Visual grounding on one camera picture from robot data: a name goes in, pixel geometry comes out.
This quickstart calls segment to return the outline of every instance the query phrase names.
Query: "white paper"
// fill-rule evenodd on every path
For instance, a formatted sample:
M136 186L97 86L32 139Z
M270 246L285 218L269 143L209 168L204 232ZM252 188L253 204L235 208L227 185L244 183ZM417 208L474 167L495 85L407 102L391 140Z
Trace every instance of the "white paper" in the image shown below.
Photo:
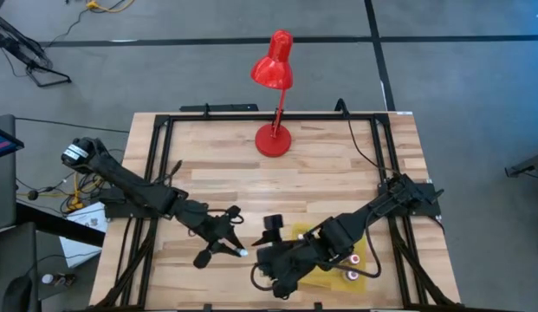
M106 232L107 231L107 219L105 218L105 206L102 203L96 203L90 205L86 208L82 208L78 211L73 212L74 216L67 216L67 219L78 224L86 225L97 231ZM67 266L69 268L74 268L82 263L85 263L91 257L95 257L97 253L101 251L101 247L92 246L89 244L84 244L76 242L65 237L61 237L61 245L64 250L64 256L67 258ZM72 257L75 255L90 254L88 256L78 256Z

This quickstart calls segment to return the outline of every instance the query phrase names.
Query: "gray floor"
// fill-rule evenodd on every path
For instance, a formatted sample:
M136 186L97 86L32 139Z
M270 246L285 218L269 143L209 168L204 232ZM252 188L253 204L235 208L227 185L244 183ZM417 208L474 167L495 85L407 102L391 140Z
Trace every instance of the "gray floor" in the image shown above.
M1 15L27 36L51 40L82 7L8 0ZM538 0L374 0L374 7L382 36L538 34ZM67 40L269 36L278 28L297 36L370 33L362 1L137 0L121 14L84 14ZM249 78L266 48L52 48L55 68L75 83L48 89L10 75L0 52L0 114L128 129L134 112L181 105L253 102L272 110L278 94ZM445 189L440 203L463 302L538 311L538 180L503 173L538 153L538 42L388 43L384 51L396 108L414 112L431 177ZM291 65L287 109L329 109L338 97L351 109L384 109L370 43L296 44ZM112 148L127 139L25 121L17 131L27 146L17 154L18 177L31 185L68 173L60 153L74 137L101 137ZM96 264L45 311L85 307Z

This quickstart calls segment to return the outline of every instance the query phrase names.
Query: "cable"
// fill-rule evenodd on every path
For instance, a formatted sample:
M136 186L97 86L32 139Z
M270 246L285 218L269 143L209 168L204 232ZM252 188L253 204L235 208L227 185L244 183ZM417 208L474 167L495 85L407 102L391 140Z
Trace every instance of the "cable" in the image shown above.
M428 218L438 224L438 226L442 229L442 232L445 234L445 228L442 222L438 221L438 219L436 219L435 217L428 216Z
M119 6L121 3L125 2L126 0L120 0L119 2L117 2L115 5L113 5L112 7L110 7L109 9L112 10L114 8L116 8L117 6ZM90 9L90 11L92 13L107 13L107 11L104 11L104 10L97 10L97 9Z
M522 172L522 174L528 175L528 176L531 177L531 178L538 179L538 176L537 176L537 175L534 175L534 174L532 174L532 173Z
M128 9L128 7L129 7L130 5L132 5L133 2L134 2L134 0L128 0L128 2L127 2L124 6L122 6L122 8L113 10L112 8L109 9L109 8L102 7L102 6L100 6L95 0L92 0L92 1L90 1L90 2L88 2L88 3L86 3L86 7L87 7L88 9L99 9L99 10L103 10L104 12L107 12L107 13L120 13L120 12L122 12L123 10Z
M66 183L67 178L70 177L73 174L75 174L75 172L69 173L67 176L62 178L62 180L59 183L57 183L56 185L45 186L45 187L40 187L40 188L35 188L35 187L30 186L30 185L27 185L26 183L22 182L18 177L16 177L16 181L18 181L18 183L26 186L27 188L29 188L31 190L28 193L17 193L16 195L17 196L26 196L26 197L29 198L29 200L35 200L36 199L36 198L31 198L30 196L37 196L37 197L43 196L43 197L51 197L51 198L69 196L70 194L68 194L65 191L63 191L62 189L60 189L59 186L61 184L63 184L63 183ZM58 192L61 192L62 194L43 194L45 192L52 192L52 191L58 191Z
M27 276L28 273L30 271L32 271L32 269L34 269L34 267L36 267L38 263L40 263L41 261L43 261L45 259L51 258L51 257L63 257L65 259L70 259L70 258L73 258L73 257L85 257L85 256L93 255L93 254L97 255L97 254L100 254L100 253L101 253L101 251L94 251L94 252L88 252L87 254L79 254L79 255L74 255L74 256L70 256L70 257L66 257L64 255L49 255L49 256L45 256L43 258L40 258L40 259L36 260L34 262L34 264L32 264L32 266L29 267L29 269L26 271L26 273L24 275Z
M86 180L90 176L92 177L92 179L86 182ZM104 184L102 178L95 179L95 177L97 176L92 174L85 175L80 181L78 181L78 172L74 175L74 177L75 190L74 193L68 195L68 198L65 201L65 204L68 208L68 212L64 211L63 213L70 213L84 208L84 204L82 203L82 201L85 199L91 199L94 196L92 193L96 190L100 190ZM89 198L82 198L80 196L81 193L89 194Z
M22 78L22 77L26 77L26 76L28 76L28 74L26 74L26 75L17 75L16 72L15 72L15 67L12 66L12 62L10 61L9 56L5 53L5 50L3 49L3 47L0 47L0 50L1 50L1 52L3 52L3 55L5 55L5 58L7 59L7 62L9 62L10 70L12 71L12 74L13 74L16 78Z
M70 200L70 197L67 196L62 202L61 202L61 205L59 205L59 211L61 212L61 214L63 215L63 217L66 217L68 214L62 210L62 207L64 205L67 205L68 204L68 201Z
M386 168L384 166L379 166L377 164L375 164L372 160L370 160L360 149L359 149L359 146L357 146L357 141L355 140L355 135L353 135L353 129L352 129L352 121L350 118L347 118L347 125L349 126L349 133L352 135L352 141L353 141L353 144L355 145L355 149L357 150L357 152L363 156L364 159L366 159L366 161L368 161L371 165L375 166L377 169L380 169L380 170L387 170L387 171L391 171L391 172L394 172L396 174L399 174L401 175L401 173L399 173L399 171L397 170L394 170L392 168Z
M130 223L132 223L132 218L128 218L128 222L126 222L126 228L124 229L124 234L122 235L122 245L120 246L119 264L116 266L115 281L119 280L120 268L122 267L122 255L124 255L124 249L126 248L126 237L128 236Z
M49 123L49 124L60 125L60 126L79 127L79 128L91 129L91 130L108 131L108 132L114 132L114 133L130 133L129 131L124 131L124 130L107 129L107 128L102 128L102 127L89 127L89 126L75 125L75 124L71 124L71 123L67 123L67 122L52 121L52 120L38 120L38 119L23 118L23 117L15 117L15 119L16 120L26 120L26 121Z
M165 183L168 180L168 186L172 186L172 177L174 177L174 175L180 169L182 164L183 164L183 160L177 161L176 165L174 165L174 167L171 169L171 172L169 174L166 174L163 178L161 177L156 178L153 181L152 185L157 184L157 183Z
M253 264L253 268L251 268L251 272L250 272L250 280L251 280L251 283L253 284L253 286L261 291L271 291L273 289L272 286L269 286L269 287L263 287L261 285L259 285L256 281L255 281L255 269L257 269L261 264L260 263L254 263Z
M382 265L380 264L380 259L379 259L378 255L376 254L376 250L374 250L373 241L371 239L371 232L369 231L369 220L371 219L372 215L376 216L374 211L370 211L369 214L366 216L366 219L365 219L365 233L366 233L366 243L369 245L369 249L371 250L371 254L373 254L374 262L376 262L376 267L377 267L376 273L365 272L363 270L355 269L355 268L348 267L346 265L341 265L341 264L327 263L327 262L316 261L316 260L314 262L317 263L317 264L321 264L321 265L327 265L327 266L333 267L333 268L338 269L338 270L352 271L352 272L355 272L357 274L360 274L362 276L366 276L366 277L369 277L369 278L377 278L377 277L379 277L380 274L382 273Z
M73 28L74 26L76 26L76 24L78 24L79 22L81 22L81 16L82 16L82 14L86 13L87 11L89 11L89 9L85 9L85 10L83 10L82 12L80 12L80 14L78 14L78 20L76 20L76 22L72 23L72 25L68 26L68 30L67 30L65 33L60 34L60 35L56 36L53 40L51 40L51 42L48 44L48 46L45 47L44 51L45 51L46 49L50 48L50 47L53 45L53 43L55 43L55 41L56 41L57 39L59 39L60 37L62 37L62 36L68 36L68 34L70 33L70 30L72 30L72 28Z
M35 191L37 192L38 195L36 196L42 196L42 197L51 197L51 198L61 198L61 197L66 197L66 196L69 196L69 197L72 197L72 198L78 198L78 199L81 199L78 194L80 192L84 193L84 194L89 194L91 192L94 192L96 189L99 189L104 181L102 179L99 179L99 180L93 180L90 181L89 183L86 183L84 186L78 186L76 184L76 180L77 180L77 174L75 174L75 192L73 193L66 193L65 191L61 190L60 188L58 188L58 186L64 182L66 182L66 178L68 178L69 176L75 174L75 172L72 172L70 173L68 176L66 176L61 182L59 182L59 184L55 185L55 186L47 186L47 187L42 187L40 189L36 189L36 188L33 188L25 183L23 183L19 178L16 178L16 180L18 182L20 182L22 185L28 187L29 189L31 189L32 191ZM45 192L52 192L52 191L59 191L61 192L62 194L43 194ZM29 197L31 194L30 193L17 193L16 194L17 196L27 196Z

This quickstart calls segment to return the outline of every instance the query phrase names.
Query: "yellow cable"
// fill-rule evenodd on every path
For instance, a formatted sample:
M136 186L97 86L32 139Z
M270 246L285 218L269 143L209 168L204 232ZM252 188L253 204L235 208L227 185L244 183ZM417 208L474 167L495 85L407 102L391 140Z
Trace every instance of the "yellow cable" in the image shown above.
M99 187L99 185L103 182L102 178L97 179L94 181L91 185L87 185L85 187L82 187L81 189L78 187L78 172L75 172L74 174L74 182L75 182L75 190L72 193L69 194L39 194L40 197L51 197L51 198L61 198L61 197L67 197L72 196L74 197L72 199L72 202L68 205L68 211L77 211L84 207L84 204L80 201L80 192L87 192L94 189L94 187ZM28 196L28 193L17 193L17 196Z
M108 8L105 8L105 7L102 7L100 6L95 0L92 0L88 3L86 3L86 7L88 9L99 9L99 10L104 10L108 13L120 13L122 12L123 10L126 10L126 8L128 8L132 3L134 2L134 0L129 0L124 6L122 6L120 9L115 9L115 10L110 10Z

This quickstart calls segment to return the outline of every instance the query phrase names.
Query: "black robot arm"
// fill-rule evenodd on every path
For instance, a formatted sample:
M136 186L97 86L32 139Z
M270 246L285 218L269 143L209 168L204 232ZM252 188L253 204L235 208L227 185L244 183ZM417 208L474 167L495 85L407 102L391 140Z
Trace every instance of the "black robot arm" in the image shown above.
M265 225L274 223L270 221L272 218L278 220L278 226L268 228L263 232L263 238L254 243L272 245L257 250L257 263L251 271L252 282L260 290L272 290L275 297L287 299L297 290L298 281L315 266L322 270L339 267L339 263L352 254L353 245L363 238L366 228L378 219L390 213L405 213L421 205L431 205L440 194L425 194L407 175L395 176L386 181L386 192L370 203L353 213L328 218L303 234L301 239L290 241L282 241L277 229L282 227L282 216L267 217L269 220L265 220ZM256 268L272 280L271 287L261 287L255 282ZM376 274L360 273L378 277L379 271Z
M62 163L79 173L99 175L106 182L120 188L125 198L134 205L155 211L161 218L175 217L203 238L207 248L194 261L198 268L204 268L213 253L222 252L236 257L247 255L234 232L233 224L243 221L237 206L231 206L222 216L211 216L207 204L189 200L187 192L164 185L164 177L159 181L148 182L121 166L99 139L75 139L63 153ZM234 244L235 248L221 243L221 239Z

